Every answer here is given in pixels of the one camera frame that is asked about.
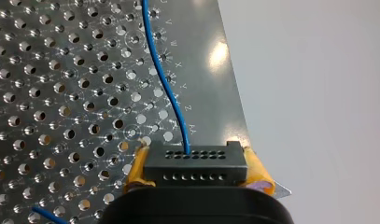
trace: blue wire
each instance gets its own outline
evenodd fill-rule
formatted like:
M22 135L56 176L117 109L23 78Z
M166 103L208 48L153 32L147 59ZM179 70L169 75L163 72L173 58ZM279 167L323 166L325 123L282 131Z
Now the blue wire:
M63 220L63 219L61 219L59 217L54 216L52 213L50 213L49 211L44 210L42 208L32 207L32 211L35 212L35 213L38 213L42 217L47 218L47 219L49 219L50 221L52 221L52 222L54 222L56 224L67 224L67 222L65 220Z
M158 76L160 77L163 88L167 94L167 97L170 100L170 103L172 104L173 110L175 111L178 124L181 130L181 135L183 137L184 152L187 155L189 155L190 154L190 140L189 140L189 134L187 132L186 121L184 120L184 117L181 114L180 106L178 106L177 100L175 96L173 95L172 89L170 89L169 83L167 83L166 77L163 73L162 65L157 53L157 48L155 47L154 39L151 33L151 24L149 22L149 17L148 17L148 0L142 0L142 5L143 5L142 10L143 10L144 28L146 31L146 38L148 42L149 52L151 53L152 61L154 62L155 68L157 69Z

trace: metal plate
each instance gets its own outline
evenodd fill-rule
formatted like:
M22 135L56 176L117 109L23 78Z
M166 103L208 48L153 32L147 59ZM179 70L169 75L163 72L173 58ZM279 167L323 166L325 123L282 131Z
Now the metal plate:
M248 134L217 1L151 1L193 145ZM0 0L0 223L96 223L143 139L178 145L140 1Z

